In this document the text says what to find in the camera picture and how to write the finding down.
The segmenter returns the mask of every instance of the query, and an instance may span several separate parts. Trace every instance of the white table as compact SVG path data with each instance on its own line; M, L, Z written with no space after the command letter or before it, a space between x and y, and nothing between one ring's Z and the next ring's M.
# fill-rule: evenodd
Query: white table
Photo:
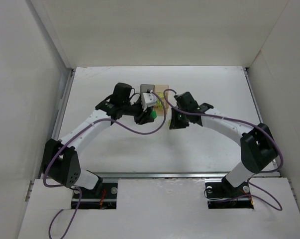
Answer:
M85 120L118 82L136 90L140 84L169 85L178 93L191 92L199 104L210 103L230 117L259 123L242 67L86 67L76 70L60 136ZM175 103L172 94L169 98ZM120 121L147 132L162 119L157 117L154 123L141 126L132 117ZM240 148L229 138L193 124L169 130L168 122L149 136L113 125L80 155L81 167L93 172L227 172L240 160Z
M280 201L283 211L257 199L254 209L208 209L204 179L119 180L116 210L79 210L67 239L300 239L300 213L286 178L252 182ZM251 186L251 193L273 200ZM46 188L36 180L19 239L47 239L60 209L69 209L72 191ZM63 211L52 227L60 238L74 210Z

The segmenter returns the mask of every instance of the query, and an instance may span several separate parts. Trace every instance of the gray wall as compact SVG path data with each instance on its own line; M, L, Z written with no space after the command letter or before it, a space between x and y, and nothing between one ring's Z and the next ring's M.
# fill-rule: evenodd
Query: gray wall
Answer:
M300 0L290 0L249 69L260 112L282 148L300 208Z
M0 0L0 239L17 237L67 74L25 0Z

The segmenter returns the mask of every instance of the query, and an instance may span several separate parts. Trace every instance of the white panel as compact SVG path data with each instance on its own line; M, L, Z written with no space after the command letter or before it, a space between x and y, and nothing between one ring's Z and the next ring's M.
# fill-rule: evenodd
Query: white panel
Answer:
M300 0L290 0L250 68L265 122L286 157L300 207Z
M48 227L60 209L68 209L69 192L36 184L30 197L20 239L46 239ZM278 198L278 212L254 199L251 209L207 208L204 180L120 180L116 210L79 210L66 238L110 239L300 239L300 214L286 178L253 179ZM264 192L251 193L274 203ZM46 195L56 202L47 208ZM53 238L63 234L73 210L65 210L52 227Z
M259 123L241 67L89 67L76 71L60 136L83 122L118 82L137 90L140 84L167 84L180 94L191 92L199 104L207 102L228 116ZM175 104L172 94L170 100ZM119 121L150 132L162 119L145 125L136 125L133 117ZM169 130L168 122L148 136L113 125L80 155L82 168L92 172L228 172L240 160L240 147L224 135L197 124Z
M288 0L43 0L75 66L250 66Z
M0 239L17 237L63 76L30 9L0 0Z

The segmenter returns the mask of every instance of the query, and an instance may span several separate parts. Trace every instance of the screw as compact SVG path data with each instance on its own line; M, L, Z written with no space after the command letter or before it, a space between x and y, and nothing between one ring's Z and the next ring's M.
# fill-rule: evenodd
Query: screw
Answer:
M207 186L206 191L207 191L207 193L212 193L213 192L212 186Z
M250 188L249 188L248 186L244 186L244 187L243 187L243 191L244 191L245 193L249 193L249 192L250 192Z
M116 187L111 188L111 193L112 194L117 194L118 193L118 189Z

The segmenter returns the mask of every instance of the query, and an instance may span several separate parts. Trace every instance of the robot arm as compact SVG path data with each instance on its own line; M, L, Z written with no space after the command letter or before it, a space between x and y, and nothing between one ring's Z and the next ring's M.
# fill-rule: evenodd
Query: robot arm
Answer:
M92 114L81 123L75 130L70 132L60 140L50 139L47 141L43 155L43 172L46 171L57 151L74 138L79 136L67 145L62 155L52 164L48 176L65 187L79 186L93 190L98 194L101 188L102 179L97 175L80 168L78 156L84 148L103 130L110 127L113 122L123 115L134 116L136 124L153 122L156 114L153 106L157 99L154 94L142 93L139 99L130 103L130 93L132 87L124 83L118 83L113 94L100 102Z
M189 92L176 95L174 98L177 101L177 107L182 111L226 117L207 103L203 103L199 106ZM223 177L218 187L218 195L222 194L228 197L235 197L235 193L238 191L237 189L240 189L240 186L248 178L260 173L277 157L277 152L272 143L261 132L249 125L220 118L189 116L172 109L170 129L186 128L190 122L214 129L229 137L241 147L241 162ZM265 124L260 123L258 127L272 137L269 128Z

